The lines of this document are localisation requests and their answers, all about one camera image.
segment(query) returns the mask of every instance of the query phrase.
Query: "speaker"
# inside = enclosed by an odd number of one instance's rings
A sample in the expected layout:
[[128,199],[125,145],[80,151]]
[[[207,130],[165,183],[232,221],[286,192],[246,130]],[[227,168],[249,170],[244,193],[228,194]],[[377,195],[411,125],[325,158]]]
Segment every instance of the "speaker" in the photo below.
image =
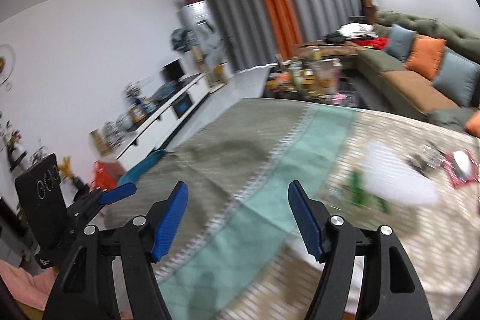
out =
[[15,179],[18,200],[41,248],[60,240],[67,222],[67,207],[60,189],[54,153],[35,163]]
[[365,17],[369,25],[375,24],[375,14],[377,12],[377,7],[374,5],[372,0],[360,0],[361,12]]

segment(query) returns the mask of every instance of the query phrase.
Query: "pink cloth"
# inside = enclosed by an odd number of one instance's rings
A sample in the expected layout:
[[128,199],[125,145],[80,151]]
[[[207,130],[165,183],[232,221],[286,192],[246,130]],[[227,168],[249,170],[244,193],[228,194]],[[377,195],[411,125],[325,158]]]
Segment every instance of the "pink cloth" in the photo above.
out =
[[[34,277],[24,269],[13,267],[4,260],[0,260],[0,275],[16,301],[41,311],[45,310],[57,278],[53,268]],[[120,316],[123,320],[133,320],[133,316],[128,311],[121,311]]]

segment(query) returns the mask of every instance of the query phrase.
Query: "orange cushion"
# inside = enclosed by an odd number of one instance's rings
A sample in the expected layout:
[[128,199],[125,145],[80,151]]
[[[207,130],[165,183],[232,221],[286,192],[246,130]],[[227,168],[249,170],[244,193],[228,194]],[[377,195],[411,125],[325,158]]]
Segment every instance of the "orange cushion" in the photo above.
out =
[[465,130],[475,137],[480,137],[480,110],[466,122]]
[[417,38],[406,61],[406,68],[432,80],[440,68],[445,44],[446,40],[443,39]]

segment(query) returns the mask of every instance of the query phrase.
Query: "green sofa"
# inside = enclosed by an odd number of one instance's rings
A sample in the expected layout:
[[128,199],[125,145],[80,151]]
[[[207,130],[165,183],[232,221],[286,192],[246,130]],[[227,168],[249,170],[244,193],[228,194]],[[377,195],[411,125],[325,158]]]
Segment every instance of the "green sofa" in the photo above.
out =
[[[394,23],[424,36],[443,38],[448,48],[480,64],[480,38],[471,32],[436,19],[390,11],[377,12],[375,31],[381,37],[389,37]],[[405,117],[464,132],[465,123],[478,107],[477,94],[471,107],[459,107],[435,90],[429,80],[407,71],[404,63],[384,51],[362,48],[357,69],[382,93],[394,111]]]

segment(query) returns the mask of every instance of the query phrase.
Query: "gray sofa seat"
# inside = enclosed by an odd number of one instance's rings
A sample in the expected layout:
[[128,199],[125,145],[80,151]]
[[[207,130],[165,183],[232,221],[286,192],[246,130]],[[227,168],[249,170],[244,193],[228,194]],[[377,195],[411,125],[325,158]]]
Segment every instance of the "gray sofa seat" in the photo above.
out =
[[405,71],[405,65],[384,51],[375,49],[363,49],[358,54],[360,61],[366,62],[377,74],[388,71]]
[[465,132],[465,125],[476,113],[476,107],[460,107],[458,109],[434,110],[428,116],[428,122],[439,127]]

